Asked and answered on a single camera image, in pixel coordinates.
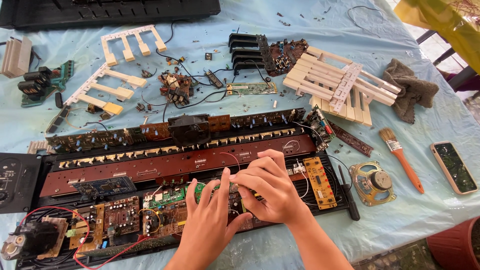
orange paintbrush handle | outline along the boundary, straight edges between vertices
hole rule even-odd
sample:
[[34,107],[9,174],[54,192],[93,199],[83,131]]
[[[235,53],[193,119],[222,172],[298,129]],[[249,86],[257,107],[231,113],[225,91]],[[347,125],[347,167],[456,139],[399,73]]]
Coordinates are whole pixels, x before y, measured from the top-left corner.
[[392,151],[392,154],[394,154],[396,156],[396,158],[398,159],[398,161],[400,161],[400,164],[402,164],[402,167],[405,170],[405,172],[407,173],[407,176],[410,178],[410,181],[412,182],[413,186],[418,191],[420,191],[420,193],[422,193],[422,194],[425,193],[425,191],[423,191],[423,186],[420,183],[419,177],[413,171],[412,167],[410,166],[410,164],[405,159],[405,156],[403,155],[403,149],[400,148],[400,149],[394,150],[394,151]]

paintbrush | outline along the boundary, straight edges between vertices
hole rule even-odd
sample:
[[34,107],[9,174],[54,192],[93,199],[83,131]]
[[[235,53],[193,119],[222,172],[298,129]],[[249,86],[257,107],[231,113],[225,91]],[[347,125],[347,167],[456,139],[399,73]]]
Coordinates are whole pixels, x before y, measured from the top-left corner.
[[410,178],[410,181],[415,186],[415,188],[420,191],[420,193],[425,193],[425,191],[423,191],[423,186],[420,183],[419,177],[405,159],[405,156],[403,155],[403,149],[400,146],[398,140],[395,138],[395,134],[393,133],[392,129],[388,127],[382,128],[378,132],[378,135],[380,135],[382,140],[387,143],[388,148],[390,148],[390,152],[392,152],[392,154],[395,155],[396,158],[398,158],[398,161],[400,161],[400,164],[402,164],[403,169],[407,173],[408,178]]

yellow circuit board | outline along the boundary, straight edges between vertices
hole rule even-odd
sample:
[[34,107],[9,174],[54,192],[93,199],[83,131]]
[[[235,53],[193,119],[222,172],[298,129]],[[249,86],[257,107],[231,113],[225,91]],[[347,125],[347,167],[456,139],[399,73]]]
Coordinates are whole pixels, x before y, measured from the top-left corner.
[[[89,251],[97,249],[97,245],[102,244],[103,236],[103,219],[104,219],[104,204],[95,205],[96,207],[96,223],[90,223],[90,231],[88,236],[93,236],[93,240],[89,243],[85,242],[78,252]],[[73,214],[72,217],[76,218],[78,214]],[[87,231],[87,226],[85,221],[79,220],[75,225],[72,226],[72,229],[75,229],[75,235],[70,237],[70,246],[69,249],[77,248],[80,245],[80,238],[85,236]],[[77,254],[77,258],[83,257],[83,255]]]
[[328,209],[336,206],[335,196],[319,157],[304,159],[305,169],[317,199],[318,208]]

brush bristles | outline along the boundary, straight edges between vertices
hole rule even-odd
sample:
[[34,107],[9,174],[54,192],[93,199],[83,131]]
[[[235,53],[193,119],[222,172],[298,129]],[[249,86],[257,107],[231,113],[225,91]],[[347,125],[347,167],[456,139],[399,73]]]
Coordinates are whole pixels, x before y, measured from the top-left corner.
[[390,141],[390,140],[396,140],[395,138],[395,133],[393,133],[393,130],[389,127],[384,127],[382,128],[379,132],[378,135],[382,138],[382,140]]

red wire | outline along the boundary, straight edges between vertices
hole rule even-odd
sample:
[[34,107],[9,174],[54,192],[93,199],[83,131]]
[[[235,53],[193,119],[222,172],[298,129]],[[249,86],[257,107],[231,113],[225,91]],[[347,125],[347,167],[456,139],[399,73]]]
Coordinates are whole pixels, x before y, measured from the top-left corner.
[[237,159],[237,157],[235,157],[234,155],[230,154],[230,153],[225,153],[225,152],[220,152],[219,154],[227,154],[227,155],[231,155],[236,161],[237,161],[237,164],[239,166],[239,171],[241,170],[240,169],[240,162],[239,160]]
[[[26,219],[28,216],[30,216],[32,213],[37,212],[37,211],[40,210],[40,209],[47,209],[47,208],[61,209],[61,210],[69,211],[69,212],[71,212],[71,213],[73,213],[73,214],[76,214],[79,218],[81,218],[83,221],[85,221],[85,223],[86,223],[86,225],[87,225],[87,234],[85,235],[85,239],[88,237],[88,234],[89,234],[89,232],[90,232],[90,226],[88,225],[88,221],[87,221],[84,217],[82,217],[81,215],[79,215],[77,212],[74,212],[74,211],[72,211],[72,210],[70,210],[70,209],[66,209],[66,208],[63,208],[63,207],[58,207],[58,206],[43,206],[43,207],[37,208],[37,209],[31,211],[30,213],[28,213],[28,214],[22,219],[22,221],[20,221],[20,224],[22,224],[22,223],[25,221],[25,219]],[[129,246],[128,248],[126,248],[126,249],[124,249],[124,250],[122,250],[120,253],[118,253],[117,255],[113,256],[113,257],[110,258],[109,260],[107,260],[106,262],[102,263],[102,264],[101,264],[99,267],[97,267],[97,268],[88,267],[88,266],[84,265],[83,263],[81,263],[81,262],[77,259],[77,252],[78,252],[78,251],[80,250],[80,248],[84,245],[84,242],[85,242],[85,241],[83,241],[82,243],[80,243],[80,245],[78,246],[77,250],[76,250],[75,253],[73,254],[73,259],[74,259],[80,266],[82,266],[82,267],[84,267],[84,268],[87,268],[87,269],[89,269],[89,270],[97,270],[97,269],[99,269],[100,267],[104,266],[105,264],[111,262],[111,261],[112,261],[113,259],[115,259],[116,257],[118,257],[118,256],[120,256],[121,254],[123,254],[125,251],[131,249],[132,247],[134,247],[134,246],[137,245],[138,243],[140,243],[140,242],[142,242],[142,241],[145,241],[145,240],[147,240],[147,239],[149,239],[149,238],[152,238],[152,237],[149,236],[149,237],[146,237],[146,238],[144,238],[144,239],[142,239],[142,240],[134,243],[133,245]]]

